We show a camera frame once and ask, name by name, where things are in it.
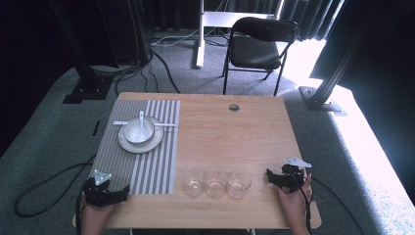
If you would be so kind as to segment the grey striped placemat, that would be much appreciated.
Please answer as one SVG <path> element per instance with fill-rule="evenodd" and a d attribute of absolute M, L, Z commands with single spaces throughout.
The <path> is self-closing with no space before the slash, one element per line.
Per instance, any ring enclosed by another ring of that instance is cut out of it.
<path fill-rule="evenodd" d="M 118 144 L 118 132 L 122 125 L 114 121 L 129 121 L 144 112 L 144 117 L 158 119 L 164 136 L 153 150 L 134 154 Z M 117 100 L 113 106 L 92 169 L 111 173 L 111 191 L 130 185 L 132 194 L 170 194 L 174 190 L 175 159 L 180 120 L 180 102 L 176 100 Z"/>

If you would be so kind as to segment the white round plate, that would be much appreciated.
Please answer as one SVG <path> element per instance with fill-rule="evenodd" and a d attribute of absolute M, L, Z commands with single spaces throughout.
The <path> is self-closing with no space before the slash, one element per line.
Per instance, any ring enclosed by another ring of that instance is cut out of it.
<path fill-rule="evenodd" d="M 160 122 L 158 119 L 154 117 L 144 117 L 144 118 L 150 120 L 151 122 Z M 146 152 L 153 150 L 160 144 L 164 136 L 163 127 L 155 126 L 155 133 L 149 141 L 141 143 L 141 144 L 132 144 L 123 137 L 123 129 L 124 129 L 124 125 L 120 128 L 120 131 L 118 132 L 118 144 L 121 146 L 122 149 L 126 150 L 127 152 L 134 153 L 134 154 L 146 153 Z"/>

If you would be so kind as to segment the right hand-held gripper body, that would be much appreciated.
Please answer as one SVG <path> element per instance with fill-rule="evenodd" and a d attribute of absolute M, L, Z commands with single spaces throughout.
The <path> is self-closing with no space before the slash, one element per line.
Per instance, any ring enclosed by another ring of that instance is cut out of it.
<path fill-rule="evenodd" d="M 311 168 L 311 164 L 297 157 L 284 159 L 282 166 L 282 188 L 288 188 L 291 192 L 299 189 L 304 183 L 304 170 Z"/>

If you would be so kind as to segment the black metal stand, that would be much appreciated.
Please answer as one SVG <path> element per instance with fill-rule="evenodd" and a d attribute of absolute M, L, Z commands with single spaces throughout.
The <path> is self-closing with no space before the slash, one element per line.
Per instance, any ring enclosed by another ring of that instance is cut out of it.
<path fill-rule="evenodd" d="M 57 18 L 65 49 L 79 76 L 78 82 L 71 93 L 64 98 L 63 103 L 81 104 L 84 100 L 105 100 L 114 78 L 97 75 L 92 70 L 61 0 L 47 0 L 47 2 Z"/>
<path fill-rule="evenodd" d="M 301 97 L 309 111 L 332 112 L 336 116 L 347 116 L 346 111 L 339 105 L 339 103 L 331 99 L 331 95 L 334 88 L 351 64 L 353 58 L 358 53 L 369 24 L 369 20 L 364 22 L 330 79 L 324 80 L 317 88 L 310 86 L 300 87 Z"/>

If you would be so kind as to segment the clear drinking glass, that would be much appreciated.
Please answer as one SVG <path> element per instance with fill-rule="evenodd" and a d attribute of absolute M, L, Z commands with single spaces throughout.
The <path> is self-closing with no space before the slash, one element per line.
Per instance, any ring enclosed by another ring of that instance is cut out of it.
<path fill-rule="evenodd" d="M 187 168 L 183 175 L 184 191 L 190 196 L 199 196 L 204 191 L 204 173 L 197 168 Z"/>
<path fill-rule="evenodd" d="M 207 193 L 214 197 L 224 194 L 227 184 L 227 173 L 217 168 L 211 169 L 206 174 Z"/>
<path fill-rule="evenodd" d="M 243 198 L 252 185 L 251 176 L 246 171 L 233 171 L 228 178 L 227 191 L 234 199 Z"/>

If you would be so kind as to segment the dark curtain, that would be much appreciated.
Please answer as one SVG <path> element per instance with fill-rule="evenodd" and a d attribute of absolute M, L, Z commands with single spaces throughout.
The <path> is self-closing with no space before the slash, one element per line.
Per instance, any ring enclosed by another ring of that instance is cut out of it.
<path fill-rule="evenodd" d="M 224 10 L 275 15 L 296 22 L 300 39 L 325 40 L 346 0 L 224 0 Z"/>

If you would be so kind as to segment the white chopstick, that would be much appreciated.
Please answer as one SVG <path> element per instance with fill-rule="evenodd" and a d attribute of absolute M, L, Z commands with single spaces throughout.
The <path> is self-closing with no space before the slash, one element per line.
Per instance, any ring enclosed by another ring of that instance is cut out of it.
<path fill-rule="evenodd" d="M 127 125 L 130 121 L 114 121 L 113 125 Z M 174 127 L 174 123 L 160 123 L 160 122 L 153 122 L 154 126 L 168 126 L 168 127 Z"/>

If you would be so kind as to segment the person's left hand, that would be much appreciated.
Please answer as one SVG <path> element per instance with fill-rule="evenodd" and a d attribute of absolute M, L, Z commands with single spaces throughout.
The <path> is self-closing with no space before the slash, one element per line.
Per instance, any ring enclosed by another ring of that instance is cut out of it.
<path fill-rule="evenodd" d="M 92 205 L 87 205 L 84 198 L 81 199 L 82 212 L 81 217 L 81 229 L 86 227 L 95 227 L 105 229 L 105 226 L 115 211 L 116 205 L 109 205 L 103 208 L 99 208 Z"/>

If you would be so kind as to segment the person's right hand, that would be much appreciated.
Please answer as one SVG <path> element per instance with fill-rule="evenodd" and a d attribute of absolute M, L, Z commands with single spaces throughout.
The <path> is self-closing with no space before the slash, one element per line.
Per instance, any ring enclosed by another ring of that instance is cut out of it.
<path fill-rule="evenodd" d="M 309 174 L 300 190 L 286 194 L 279 187 L 275 192 L 280 203 L 283 216 L 289 227 L 306 226 L 306 201 L 311 199 L 311 174 Z"/>

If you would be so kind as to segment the black folding chair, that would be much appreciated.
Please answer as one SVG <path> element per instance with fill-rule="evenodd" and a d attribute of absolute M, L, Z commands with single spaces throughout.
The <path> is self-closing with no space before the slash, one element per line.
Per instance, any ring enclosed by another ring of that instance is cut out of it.
<path fill-rule="evenodd" d="M 245 17 L 231 27 L 222 76 L 222 94 L 227 91 L 229 71 L 265 72 L 266 80 L 278 70 L 273 95 L 276 96 L 288 50 L 300 35 L 293 21 Z"/>

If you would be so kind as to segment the white ceramic spoon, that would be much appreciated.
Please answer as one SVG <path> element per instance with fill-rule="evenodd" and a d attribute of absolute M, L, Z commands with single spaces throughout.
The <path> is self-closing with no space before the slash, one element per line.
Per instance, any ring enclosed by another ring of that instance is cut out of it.
<path fill-rule="evenodd" d="M 137 128 L 137 138 L 140 141 L 144 141 L 148 137 L 147 130 L 145 128 L 145 121 L 144 121 L 144 112 L 139 112 L 139 125 Z"/>

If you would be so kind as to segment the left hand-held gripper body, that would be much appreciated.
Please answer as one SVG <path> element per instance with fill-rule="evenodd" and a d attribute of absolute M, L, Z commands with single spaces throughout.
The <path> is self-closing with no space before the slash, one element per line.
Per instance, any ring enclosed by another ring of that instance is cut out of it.
<path fill-rule="evenodd" d="M 85 181 L 83 186 L 85 201 L 88 205 L 101 208 L 109 204 L 110 191 L 108 188 L 112 176 L 111 173 L 94 170 L 94 174 Z"/>

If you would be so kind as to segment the white bowl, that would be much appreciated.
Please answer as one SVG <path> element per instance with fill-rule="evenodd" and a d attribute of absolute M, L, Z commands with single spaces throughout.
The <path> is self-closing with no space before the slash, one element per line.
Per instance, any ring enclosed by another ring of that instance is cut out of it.
<path fill-rule="evenodd" d="M 146 118 L 130 120 L 123 129 L 123 137 L 132 144 L 149 141 L 155 133 L 154 124 Z"/>

